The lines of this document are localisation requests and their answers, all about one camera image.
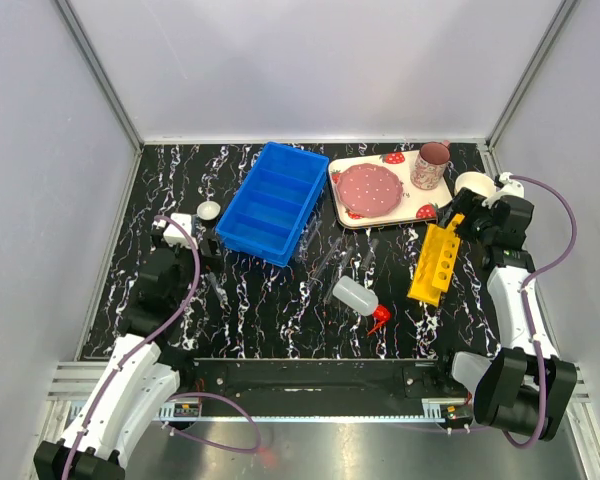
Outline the blue compartment bin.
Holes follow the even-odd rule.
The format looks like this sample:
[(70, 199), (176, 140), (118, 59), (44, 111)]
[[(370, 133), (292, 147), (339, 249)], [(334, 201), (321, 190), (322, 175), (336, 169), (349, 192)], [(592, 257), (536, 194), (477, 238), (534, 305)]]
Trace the blue compartment bin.
[(288, 265), (326, 184), (329, 159), (267, 143), (216, 226), (224, 247)]

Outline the small white dish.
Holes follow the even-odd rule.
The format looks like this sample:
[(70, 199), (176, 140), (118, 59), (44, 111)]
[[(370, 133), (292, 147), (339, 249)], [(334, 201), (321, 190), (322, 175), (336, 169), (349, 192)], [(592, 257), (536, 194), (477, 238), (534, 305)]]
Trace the small white dish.
[(215, 201), (201, 202), (196, 209), (196, 215), (203, 221), (214, 221), (221, 214), (222, 207)]

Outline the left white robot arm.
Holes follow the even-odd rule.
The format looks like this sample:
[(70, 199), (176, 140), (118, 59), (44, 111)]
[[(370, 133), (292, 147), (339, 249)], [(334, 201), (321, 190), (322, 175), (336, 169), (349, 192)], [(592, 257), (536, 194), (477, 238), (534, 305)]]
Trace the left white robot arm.
[(67, 423), (39, 443), (37, 479), (122, 479), (138, 442), (172, 395), (195, 386), (189, 353), (171, 343), (201, 280), (208, 247), (196, 218), (157, 216), (153, 245), (123, 303), (119, 333), (105, 362), (76, 365), (64, 378), (77, 388)]

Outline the white ceramic bowl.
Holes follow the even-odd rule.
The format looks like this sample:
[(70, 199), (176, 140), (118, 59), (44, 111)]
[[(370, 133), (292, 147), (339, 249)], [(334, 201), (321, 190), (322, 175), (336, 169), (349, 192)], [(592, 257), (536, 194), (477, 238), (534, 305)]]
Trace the white ceramic bowl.
[(454, 184), (454, 193), (458, 195), (463, 188), (485, 198), (496, 192), (494, 180), (486, 174), (475, 171), (465, 172), (457, 177)]

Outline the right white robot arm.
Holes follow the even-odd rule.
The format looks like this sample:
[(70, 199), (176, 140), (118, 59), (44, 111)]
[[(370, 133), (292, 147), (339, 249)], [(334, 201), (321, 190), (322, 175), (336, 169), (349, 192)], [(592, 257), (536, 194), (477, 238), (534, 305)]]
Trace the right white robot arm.
[(467, 389), (475, 421), (502, 431), (517, 448), (555, 437), (577, 382), (575, 365), (560, 359), (542, 324), (540, 272), (524, 248), (533, 212), (520, 194), (501, 190), (488, 199), (463, 187), (440, 220), (483, 250), (501, 347), (492, 359), (454, 353), (434, 371), (435, 387), (450, 397)]

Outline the white wash bottle red cap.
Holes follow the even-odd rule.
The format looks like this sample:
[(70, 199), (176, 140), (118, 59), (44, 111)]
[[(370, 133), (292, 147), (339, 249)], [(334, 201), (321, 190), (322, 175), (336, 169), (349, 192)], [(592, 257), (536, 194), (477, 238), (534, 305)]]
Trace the white wash bottle red cap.
[(379, 303), (376, 294), (348, 276), (342, 276), (334, 285), (333, 296), (361, 316), (371, 316), (374, 326), (368, 336), (380, 330), (390, 319), (390, 311)]

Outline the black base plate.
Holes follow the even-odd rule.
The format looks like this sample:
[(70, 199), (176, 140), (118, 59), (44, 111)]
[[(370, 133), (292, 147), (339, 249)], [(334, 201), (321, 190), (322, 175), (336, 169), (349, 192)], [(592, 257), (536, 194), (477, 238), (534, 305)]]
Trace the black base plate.
[(466, 388), (436, 360), (191, 361), (178, 387), (236, 402), (250, 416), (272, 420), (437, 418), (427, 404), (463, 405)]

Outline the strawberry print tray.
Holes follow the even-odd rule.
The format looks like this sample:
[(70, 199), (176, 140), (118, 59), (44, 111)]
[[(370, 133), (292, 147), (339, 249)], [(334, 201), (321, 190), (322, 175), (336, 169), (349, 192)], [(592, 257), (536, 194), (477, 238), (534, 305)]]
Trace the strawberry print tray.
[(328, 180), (336, 216), (348, 229), (431, 220), (452, 200), (443, 179), (424, 190), (411, 181), (417, 151), (391, 152), (331, 162)]

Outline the yellow test tube rack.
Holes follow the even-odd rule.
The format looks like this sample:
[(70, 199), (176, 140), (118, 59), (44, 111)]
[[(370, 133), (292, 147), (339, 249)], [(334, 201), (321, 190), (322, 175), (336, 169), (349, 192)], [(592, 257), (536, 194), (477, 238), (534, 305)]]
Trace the yellow test tube rack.
[(461, 244), (455, 229), (463, 220), (462, 214), (456, 214), (445, 228), (428, 226), (407, 293), (409, 299), (438, 306), (441, 296), (448, 292)]

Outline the pink ghost print mug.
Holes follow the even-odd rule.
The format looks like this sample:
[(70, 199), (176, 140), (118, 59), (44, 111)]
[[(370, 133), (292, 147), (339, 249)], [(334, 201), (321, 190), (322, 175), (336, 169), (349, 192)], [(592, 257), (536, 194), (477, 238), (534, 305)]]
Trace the pink ghost print mug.
[(411, 183), (421, 190), (433, 190), (441, 181), (450, 158), (449, 141), (424, 144), (411, 169)]

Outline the pink polka dot plate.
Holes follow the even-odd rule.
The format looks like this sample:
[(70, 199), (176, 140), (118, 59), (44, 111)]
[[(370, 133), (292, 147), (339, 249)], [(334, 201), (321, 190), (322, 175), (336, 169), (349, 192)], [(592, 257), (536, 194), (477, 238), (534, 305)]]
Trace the pink polka dot plate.
[(342, 171), (335, 190), (344, 208), (363, 218), (390, 214), (400, 205), (404, 193), (395, 173), (371, 163), (354, 165)]

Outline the glass test tube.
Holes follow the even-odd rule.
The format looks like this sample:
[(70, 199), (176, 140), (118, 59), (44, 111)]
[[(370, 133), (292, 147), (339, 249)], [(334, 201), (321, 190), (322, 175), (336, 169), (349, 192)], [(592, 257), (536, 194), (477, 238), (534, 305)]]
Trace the glass test tube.
[(225, 310), (228, 305), (228, 297), (226, 291), (221, 287), (218, 278), (214, 272), (209, 272), (207, 274), (207, 279), (219, 301), (220, 308)]
[(318, 267), (309, 275), (308, 280), (305, 283), (305, 288), (306, 288), (307, 292), (310, 292), (311, 289), (313, 288), (314, 284), (321, 278), (323, 271), (325, 270), (325, 268), (326, 268), (327, 264), (329, 263), (329, 261), (331, 260), (331, 258), (334, 256), (335, 252), (340, 247), (341, 243), (342, 243), (342, 238), (341, 237), (337, 238), (334, 241), (334, 243), (331, 245), (327, 254), (320, 261)]
[(300, 244), (298, 246), (298, 250), (296, 251), (295, 260), (301, 261), (304, 256), (307, 254), (311, 243), (313, 242), (315, 236), (317, 235), (320, 226), (322, 224), (321, 220), (314, 218), (310, 225), (307, 228), (307, 231), (304, 233)]
[(335, 288), (336, 283), (340, 280), (340, 278), (346, 273), (346, 270), (349, 268), (351, 259), (353, 257), (354, 248), (348, 247), (344, 253), (344, 256), (340, 260), (338, 267), (333, 275), (331, 284), (328, 288), (327, 294), (324, 298), (324, 304), (327, 305), (331, 302), (333, 298), (333, 290)]
[(373, 239), (369, 244), (369, 249), (360, 265), (360, 269), (364, 272), (368, 271), (371, 263), (374, 261), (376, 250), (379, 244), (379, 239)]

